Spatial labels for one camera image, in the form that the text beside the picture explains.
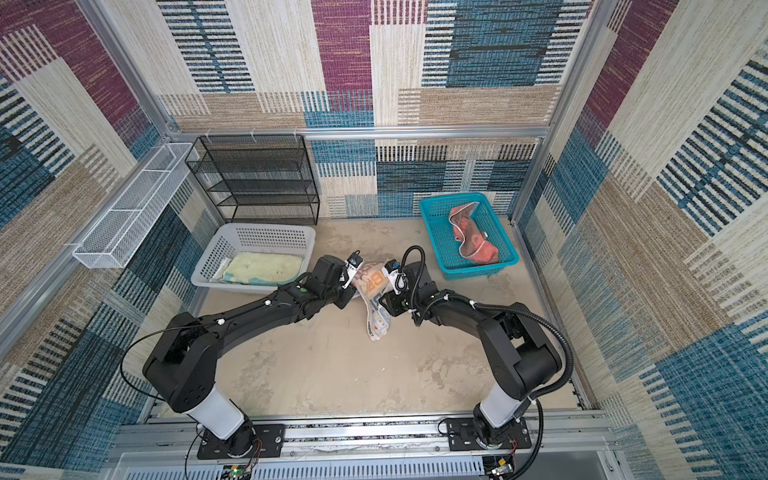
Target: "red cloth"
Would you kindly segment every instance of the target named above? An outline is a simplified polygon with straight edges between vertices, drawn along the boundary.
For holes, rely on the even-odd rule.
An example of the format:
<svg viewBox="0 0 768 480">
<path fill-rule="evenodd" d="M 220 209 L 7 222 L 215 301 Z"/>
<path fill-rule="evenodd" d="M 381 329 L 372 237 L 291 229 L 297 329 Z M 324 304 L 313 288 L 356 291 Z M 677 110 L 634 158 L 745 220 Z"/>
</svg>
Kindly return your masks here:
<svg viewBox="0 0 768 480">
<path fill-rule="evenodd" d="M 470 217 L 479 202 L 453 207 L 448 215 L 448 221 L 453 225 L 453 235 L 457 241 L 458 253 L 467 260 L 478 265 L 498 263 L 498 248 L 488 241 L 488 234 L 481 231 Z"/>
</svg>

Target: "cloth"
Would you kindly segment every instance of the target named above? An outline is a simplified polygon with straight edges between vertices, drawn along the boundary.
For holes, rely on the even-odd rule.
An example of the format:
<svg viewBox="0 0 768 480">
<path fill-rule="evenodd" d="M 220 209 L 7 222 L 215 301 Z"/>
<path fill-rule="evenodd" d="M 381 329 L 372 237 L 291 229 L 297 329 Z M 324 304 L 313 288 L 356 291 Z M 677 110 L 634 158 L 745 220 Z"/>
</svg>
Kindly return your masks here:
<svg viewBox="0 0 768 480">
<path fill-rule="evenodd" d="M 498 263 L 498 248 L 488 241 L 488 234 L 480 230 L 471 217 L 479 204 L 470 202 L 453 207 L 448 221 L 453 225 L 456 241 L 461 242 L 458 246 L 459 255 L 477 265 L 490 265 Z"/>
<path fill-rule="evenodd" d="M 386 335 L 392 323 L 389 312 L 379 305 L 381 296 L 392 289 L 389 280 L 382 272 L 383 267 L 384 263 L 382 262 L 365 263 L 352 280 L 357 292 L 368 306 L 366 330 L 372 342 Z"/>
<path fill-rule="evenodd" d="M 218 281 L 275 286 L 299 276 L 303 260 L 297 255 L 284 253 L 240 252 L 229 262 Z"/>
</svg>

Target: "black mesh shelf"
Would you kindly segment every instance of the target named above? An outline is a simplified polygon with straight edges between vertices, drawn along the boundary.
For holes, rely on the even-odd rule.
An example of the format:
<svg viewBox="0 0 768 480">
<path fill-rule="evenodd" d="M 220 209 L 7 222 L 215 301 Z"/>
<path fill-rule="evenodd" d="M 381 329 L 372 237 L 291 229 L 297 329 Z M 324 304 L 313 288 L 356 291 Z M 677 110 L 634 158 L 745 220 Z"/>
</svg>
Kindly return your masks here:
<svg viewBox="0 0 768 480">
<path fill-rule="evenodd" d="M 200 160 L 187 166 L 226 221 L 317 225 L 317 185 L 302 136 L 206 136 L 194 149 Z"/>
</svg>

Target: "white wire basket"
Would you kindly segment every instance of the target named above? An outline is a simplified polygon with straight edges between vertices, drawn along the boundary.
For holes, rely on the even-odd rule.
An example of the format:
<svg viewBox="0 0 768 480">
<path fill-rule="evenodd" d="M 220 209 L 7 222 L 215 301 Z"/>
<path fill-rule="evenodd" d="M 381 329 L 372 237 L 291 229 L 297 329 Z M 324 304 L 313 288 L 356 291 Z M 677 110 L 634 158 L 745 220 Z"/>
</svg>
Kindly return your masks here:
<svg viewBox="0 0 768 480">
<path fill-rule="evenodd" d="M 189 174 L 184 158 L 196 160 L 190 143 L 157 150 L 72 255 L 88 268 L 125 268 Z"/>
<path fill-rule="evenodd" d="M 273 223 L 227 223 L 210 239 L 203 256 L 192 272 L 192 284 L 238 293 L 270 293 L 276 286 L 238 285 L 211 282 L 225 257 L 234 258 L 240 252 L 288 253 L 303 257 L 299 274 L 310 266 L 315 248 L 315 230 L 297 225 Z"/>
</svg>

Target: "basket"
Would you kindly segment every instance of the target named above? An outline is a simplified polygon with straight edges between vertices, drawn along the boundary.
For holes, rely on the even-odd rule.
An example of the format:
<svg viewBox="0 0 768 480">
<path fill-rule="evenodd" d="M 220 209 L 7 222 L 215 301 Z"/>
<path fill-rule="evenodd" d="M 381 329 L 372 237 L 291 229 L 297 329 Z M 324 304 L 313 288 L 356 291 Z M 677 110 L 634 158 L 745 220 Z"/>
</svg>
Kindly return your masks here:
<svg viewBox="0 0 768 480">
<path fill-rule="evenodd" d="M 304 258 L 299 274 L 306 272 L 315 247 L 315 230 L 297 225 L 228 223 L 214 235 L 192 272 L 192 284 L 238 293 L 270 293 L 276 286 L 211 282 L 224 257 L 240 252 L 288 253 Z"/>
<path fill-rule="evenodd" d="M 458 253 L 459 242 L 453 235 L 453 226 L 448 222 L 448 215 L 453 207 L 469 202 L 480 203 L 472 213 L 472 219 L 480 230 L 488 234 L 488 241 L 498 248 L 499 263 L 475 265 Z M 498 216 L 484 194 L 453 194 L 425 198 L 419 202 L 419 208 L 427 225 L 429 239 L 435 248 L 437 264 L 446 280 L 492 275 L 505 266 L 515 265 L 520 260 L 512 242 L 504 232 L 502 223 L 498 221 Z"/>
</svg>

